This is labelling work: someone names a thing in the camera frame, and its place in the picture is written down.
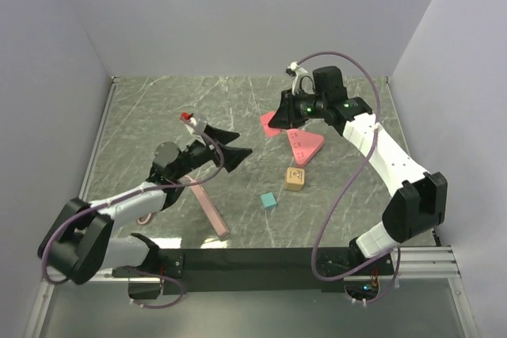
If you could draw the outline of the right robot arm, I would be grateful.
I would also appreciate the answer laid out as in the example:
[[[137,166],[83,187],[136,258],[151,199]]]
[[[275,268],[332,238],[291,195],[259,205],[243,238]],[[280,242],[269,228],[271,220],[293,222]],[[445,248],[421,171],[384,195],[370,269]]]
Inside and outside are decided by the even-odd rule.
[[[292,88],[280,95],[269,127],[293,132],[310,119],[323,120],[368,159],[391,196],[380,222],[355,239],[357,248],[347,256],[352,271],[368,272],[375,256],[444,221],[446,178],[414,161],[385,131],[366,101],[349,97],[337,67],[308,73],[292,63],[287,72],[294,78]]]

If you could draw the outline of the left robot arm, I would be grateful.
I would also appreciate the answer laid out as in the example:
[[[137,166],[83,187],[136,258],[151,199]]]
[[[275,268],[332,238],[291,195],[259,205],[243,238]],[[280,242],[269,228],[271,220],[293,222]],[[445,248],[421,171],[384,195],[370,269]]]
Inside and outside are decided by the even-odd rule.
[[[149,238],[133,234],[115,241],[112,233],[124,224],[173,206],[189,183],[183,179],[211,162],[218,170],[235,170],[252,153],[250,148],[231,146],[240,134],[206,126],[191,144],[181,149],[174,142],[160,144],[148,178],[137,187],[108,199],[68,201],[60,211],[37,255],[44,279],[54,268],[63,281],[81,285],[100,270],[129,268],[141,276],[162,275],[160,248]]]

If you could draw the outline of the pink triangular plug adapter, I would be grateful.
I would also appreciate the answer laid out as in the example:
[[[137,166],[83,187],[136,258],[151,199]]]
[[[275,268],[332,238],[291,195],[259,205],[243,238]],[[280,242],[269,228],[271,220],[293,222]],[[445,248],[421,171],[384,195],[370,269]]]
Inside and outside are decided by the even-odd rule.
[[[272,138],[276,135],[289,131],[297,131],[297,128],[289,127],[288,122],[282,121],[281,118],[276,115],[275,111],[261,115],[260,122],[264,133],[268,138]]]

